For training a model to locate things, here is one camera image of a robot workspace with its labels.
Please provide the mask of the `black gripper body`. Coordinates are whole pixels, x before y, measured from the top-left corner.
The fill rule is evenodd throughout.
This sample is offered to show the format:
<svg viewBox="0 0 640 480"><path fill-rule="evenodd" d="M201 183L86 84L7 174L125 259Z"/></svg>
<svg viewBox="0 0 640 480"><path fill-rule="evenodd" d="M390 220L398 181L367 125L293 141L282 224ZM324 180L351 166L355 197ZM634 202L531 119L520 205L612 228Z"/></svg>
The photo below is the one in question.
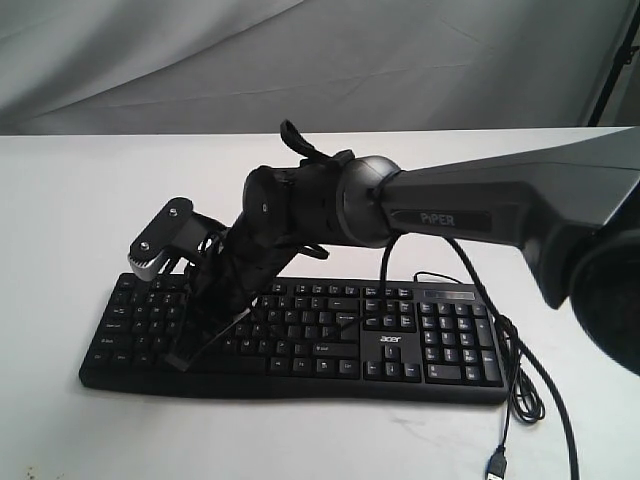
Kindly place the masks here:
<svg viewBox="0 0 640 480"><path fill-rule="evenodd" d="M216 237L205 260L189 277L187 325L194 332L215 335L249 309L298 254L325 260L319 245L282 243L263 246L247 220L238 219Z"/></svg>

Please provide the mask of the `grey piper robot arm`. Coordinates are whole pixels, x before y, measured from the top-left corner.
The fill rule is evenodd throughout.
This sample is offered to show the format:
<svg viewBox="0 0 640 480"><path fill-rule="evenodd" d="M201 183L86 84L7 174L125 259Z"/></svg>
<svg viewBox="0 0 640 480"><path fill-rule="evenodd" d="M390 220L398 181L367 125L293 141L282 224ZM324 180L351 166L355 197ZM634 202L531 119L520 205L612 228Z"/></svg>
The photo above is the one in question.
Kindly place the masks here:
<svg viewBox="0 0 640 480"><path fill-rule="evenodd" d="M517 248L545 303L572 306L610 358L639 369L639 132L404 170L382 156L327 155L284 121L295 168L247 177L242 212L194 260L191 303L226 321L298 254L383 248L408 233Z"/></svg>

